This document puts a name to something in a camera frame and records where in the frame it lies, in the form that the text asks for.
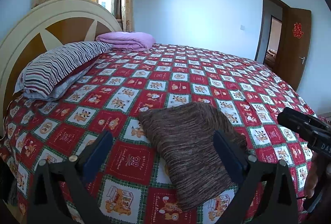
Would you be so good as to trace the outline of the person's right hand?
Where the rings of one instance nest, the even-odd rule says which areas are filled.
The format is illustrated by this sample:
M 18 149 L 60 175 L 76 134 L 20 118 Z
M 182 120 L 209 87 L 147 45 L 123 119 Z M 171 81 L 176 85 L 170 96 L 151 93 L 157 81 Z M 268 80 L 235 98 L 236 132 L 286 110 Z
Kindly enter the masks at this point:
M 327 177 L 330 177 L 330 161 L 328 159 L 325 159 L 324 157 L 319 157 L 319 155 L 314 152 L 311 159 L 311 167 L 306 177 L 304 186 L 304 196 L 306 198 L 311 198 L 314 195 L 315 188 L 320 177 L 318 175 L 319 162 L 321 162 L 322 160 L 326 160 L 326 163 L 328 164 L 325 168 L 324 174 Z

